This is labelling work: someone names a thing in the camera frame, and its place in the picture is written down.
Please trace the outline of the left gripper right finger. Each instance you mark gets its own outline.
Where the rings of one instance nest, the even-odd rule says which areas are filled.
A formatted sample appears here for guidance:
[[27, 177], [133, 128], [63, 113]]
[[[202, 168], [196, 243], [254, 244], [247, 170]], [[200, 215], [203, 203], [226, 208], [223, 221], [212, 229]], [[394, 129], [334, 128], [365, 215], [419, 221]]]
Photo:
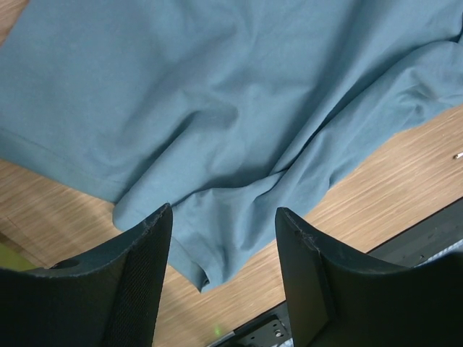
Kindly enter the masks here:
[[462, 253], [417, 267], [371, 257], [288, 208], [276, 241], [296, 346], [460, 346]]

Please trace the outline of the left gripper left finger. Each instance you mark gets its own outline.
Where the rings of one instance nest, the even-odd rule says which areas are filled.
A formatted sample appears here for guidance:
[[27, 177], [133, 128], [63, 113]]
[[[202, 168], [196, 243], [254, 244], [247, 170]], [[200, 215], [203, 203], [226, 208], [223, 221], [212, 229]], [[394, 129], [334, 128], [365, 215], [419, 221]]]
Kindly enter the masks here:
[[172, 209], [50, 268], [1, 269], [2, 346], [151, 346]]

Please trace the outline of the grey-blue t-shirt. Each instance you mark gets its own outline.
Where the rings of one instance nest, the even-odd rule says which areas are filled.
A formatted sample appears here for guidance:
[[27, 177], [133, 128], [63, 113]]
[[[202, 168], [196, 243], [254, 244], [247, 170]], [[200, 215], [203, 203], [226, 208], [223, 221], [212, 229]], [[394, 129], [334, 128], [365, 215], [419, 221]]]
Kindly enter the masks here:
[[200, 291], [461, 103], [460, 1], [32, 1], [1, 46], [1, 157], [121, 231], [170, 203]]

